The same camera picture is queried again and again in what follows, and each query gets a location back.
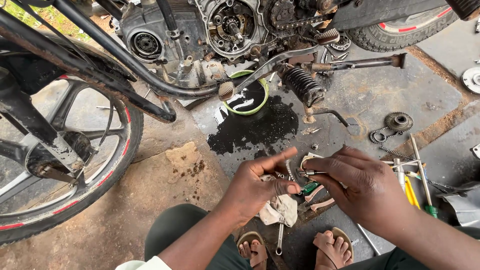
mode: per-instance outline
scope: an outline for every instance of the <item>grass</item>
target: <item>grass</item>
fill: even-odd
[[[3,7],[8,13],[12,14],[16,18],[20,19],[25,24],[39,29],[48,29],[44,25],[42,25],[39,21],[37,21],[34,17],[30,14],[25,12],[21,7],[15,5],[14,3],[7,0],[5,7]],[[90,37],[85,33],[80,33],[80,28],[74,25],[70,20],[67,19],[63,14],[61,14],[58,10],[54,7],[49,6],[46,8],[37,8],[32,7],[32,9],[40,15],[45,21],[55,27],[60,33],[73,37],[80,41],[88,41]]]

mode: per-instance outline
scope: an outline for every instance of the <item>motorcycle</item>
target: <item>motorcycle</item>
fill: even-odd
[[[0,188],[0,206],[45,180],[62,182],[68,189],[26,209],[2,210],[0,245],[53,228],[105,194],[138,149],[142,113],[164,123],[176,120],[169,97],[218,95],[229,100],[239,89],[275,72],[303,103],[307,117],[333,113],[349,127],[355,123],[322,107],[325,89],[312,75],[375,66],[403,68],[405,55],[318,63],[320,48],[340,42],[342,32],[363,49],[395,51],[458,18],[471,20],[480,13],[478,0],[122,0],[122,5],[96,0],[111,14],[121,45],[86,15],[90,0],[11,1],[52,32],[32,29],[0,9],[0,113],[23,136],[18,142],[0,140],[0,156],[24,170]],[[132,72],[109,55],[65,37],[30,6],[53,6]],[[298,62],[296,57],[305,55],[311,60]],[[253,72],[231,79],[226,65]],[[148,83],[160,107],[135,93],[129,83],[137,80],[135,76]],[[67,90],[43,116],[30,96],[58,80],[68,84]],[[66,124],[76,96],[86,88],[109,100],[105,128]],[[111,127],[114,110],[118,127]],[[91,168],[110,136],[117,138],[112,153],[101,166]]]

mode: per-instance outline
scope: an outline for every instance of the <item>green bucket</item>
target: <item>green bucket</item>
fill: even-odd
[[[252,72],[253,72],[252,70],[237,71],[237,72],[233,73],[232,75],[230,75],[230,78],[240,77],[240,76],[243,76],[243,75],[246,75],[246,74],[250,74]],[[263,89],[265,90],[265,98],[259,106],[257,106],[253,110],[249,110],[249,111],[238,111],[238,110],[234,110],[234,109],[230,108],[228,103],[226,101],[223,101],[223,105],[225,106],[225,108],[227,108],[227,110],[231,111],[232,113],[236,113],[236,114],[239,114],[239,115],[251,115],[251,114],[254,114],[254,113],[258,112],[265,105],[265,103],[267,102],[267,99],[268,99],[267,80],[262,78],[262,79],[258,80],[258,82],[262,85]]]

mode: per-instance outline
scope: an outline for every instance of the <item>toe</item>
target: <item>toe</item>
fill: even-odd
[[[324,232],[324,234],[333,238],[333,232],[332,231],[327,230],[327,231]]]
[[[350,252],[350,250],[347,250],[347,251],[345,251],[345,253],[343,254],[343,261],[346,262],[346,261],[349,260],[351,257],[352,257],[352,253]]]
[[[343,242],[342,246],[340,247],[340,254],[344,254],[347,249],[348,249],[348,243]]]
[[[246,258],[252,257],[252,251],[250,250],[250,244],[247,241],[243,242],[243,248],[245,249]]]
[[[333,247],[336,251],[340,252],[340,247],[343,244],[343,237],[339,236],[336,238],[335,243],[333,244]]]
[[[243,244],[240,244],[239,250],[240,250],[240,255],[242,256],[242,258],[248,259],[247,255],[245,254],[245,248],[243,247]]]

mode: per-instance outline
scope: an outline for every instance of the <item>drive sprocket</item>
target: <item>drive sprocket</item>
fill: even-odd
[[[385,117],[387,127],[395,132],[409,131],[413,125],[413,118],[404,112],[392,112]]]

